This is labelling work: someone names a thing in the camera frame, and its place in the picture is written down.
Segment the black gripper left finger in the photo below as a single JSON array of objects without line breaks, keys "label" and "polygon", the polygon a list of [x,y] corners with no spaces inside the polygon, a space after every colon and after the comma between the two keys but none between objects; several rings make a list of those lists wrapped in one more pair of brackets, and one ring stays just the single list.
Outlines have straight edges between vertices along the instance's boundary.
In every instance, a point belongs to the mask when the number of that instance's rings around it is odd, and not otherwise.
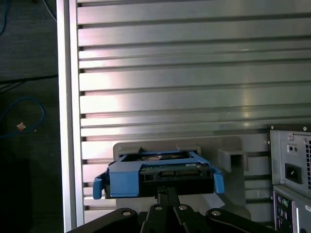
[{"label": "black gripper left finger", "polygon": [[166,233],[169,211],[173,204],[173,188],[157,188],[157,204],[147,212],[137,213],[120,208],[71,230],[71,233]]}]

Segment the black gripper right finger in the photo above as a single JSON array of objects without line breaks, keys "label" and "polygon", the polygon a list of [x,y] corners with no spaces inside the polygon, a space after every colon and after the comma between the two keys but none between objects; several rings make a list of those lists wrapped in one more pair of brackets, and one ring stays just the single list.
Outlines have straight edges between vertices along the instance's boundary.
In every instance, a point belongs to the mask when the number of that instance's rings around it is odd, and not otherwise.
[{"label": "black gripper right finger", "polygon": [[209,209],[205,215],[181,204],[174,187],[168,187],[168,202],[183,233],[274,233],[275,230],[224,209]]}]

